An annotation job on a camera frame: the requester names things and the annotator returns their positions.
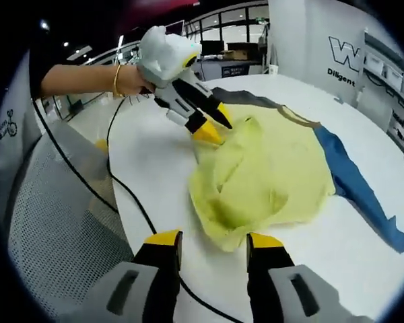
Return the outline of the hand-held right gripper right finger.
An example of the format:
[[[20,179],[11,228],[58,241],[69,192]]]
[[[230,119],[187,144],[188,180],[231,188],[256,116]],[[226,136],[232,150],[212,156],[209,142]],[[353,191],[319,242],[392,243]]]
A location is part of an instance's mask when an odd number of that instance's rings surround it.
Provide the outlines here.
[[[345,309],[332,285],[296,265],[272,236],[246,235],[247,292],[254,322],[360,322]]]

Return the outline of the person's left hand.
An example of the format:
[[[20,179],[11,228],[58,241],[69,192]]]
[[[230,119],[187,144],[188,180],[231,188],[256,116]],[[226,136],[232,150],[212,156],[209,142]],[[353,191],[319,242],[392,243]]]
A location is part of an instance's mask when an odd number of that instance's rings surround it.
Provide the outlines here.
[[[155,92],[154,85],[142,77],[136,65],[121,65],[116,89],[124,96],[153,94]]]

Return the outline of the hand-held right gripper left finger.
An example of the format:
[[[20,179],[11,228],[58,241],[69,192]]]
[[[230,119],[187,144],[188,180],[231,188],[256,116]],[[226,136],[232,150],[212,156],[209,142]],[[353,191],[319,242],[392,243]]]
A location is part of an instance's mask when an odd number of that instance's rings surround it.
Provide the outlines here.
[[[88,322],[172,322],[180,290],[182,231],[145,239],[131,262],[106,273],[87,298]]]

